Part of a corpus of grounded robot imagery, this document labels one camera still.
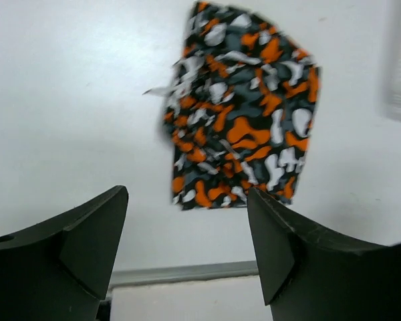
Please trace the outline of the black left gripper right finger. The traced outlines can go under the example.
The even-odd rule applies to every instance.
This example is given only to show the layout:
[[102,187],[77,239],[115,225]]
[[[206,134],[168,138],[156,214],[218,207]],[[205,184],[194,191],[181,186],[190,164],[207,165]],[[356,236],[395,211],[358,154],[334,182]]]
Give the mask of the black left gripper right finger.
[[401,243],[344,235],[256,188],[247,211],[274,320],[401,320]]

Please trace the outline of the white plastic mesh basket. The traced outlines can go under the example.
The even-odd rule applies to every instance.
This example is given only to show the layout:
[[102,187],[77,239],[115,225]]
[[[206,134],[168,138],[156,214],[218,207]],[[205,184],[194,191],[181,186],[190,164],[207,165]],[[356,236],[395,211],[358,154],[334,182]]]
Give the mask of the white plastic mesh basket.
[[382,73],[383,114],[401,122],[401,1],[390,2]]

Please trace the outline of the orange camouflage shorts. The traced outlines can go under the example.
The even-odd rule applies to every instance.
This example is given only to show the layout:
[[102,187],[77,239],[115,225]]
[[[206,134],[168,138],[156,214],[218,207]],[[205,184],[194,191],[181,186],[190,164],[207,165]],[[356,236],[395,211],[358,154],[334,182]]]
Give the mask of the orange camouflage shorts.
[[193,5],[164,130],[174,147],[172,202],[184,211],[245,207],[255,187],[291,204],[305,164],[321,69],[260,15]]

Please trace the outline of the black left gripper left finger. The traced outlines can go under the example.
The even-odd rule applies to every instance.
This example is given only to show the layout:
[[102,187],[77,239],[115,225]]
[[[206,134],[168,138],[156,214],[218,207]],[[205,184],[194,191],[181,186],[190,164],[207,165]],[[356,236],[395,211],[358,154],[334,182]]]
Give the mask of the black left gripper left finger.
[[95,320],[128,207],[118,185],[0,237],[0,320]]

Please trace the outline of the aluminium table edge rail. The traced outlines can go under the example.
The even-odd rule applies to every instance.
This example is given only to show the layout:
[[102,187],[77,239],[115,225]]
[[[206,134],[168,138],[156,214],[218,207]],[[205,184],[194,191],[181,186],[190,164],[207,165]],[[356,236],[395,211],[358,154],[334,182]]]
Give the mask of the aluminium table edge rail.
[[112,273],[109,289],[113,290],[114,288],[128,286],[239,278],[256,276],[257,274],[258,268],[256,261],[117,271]]

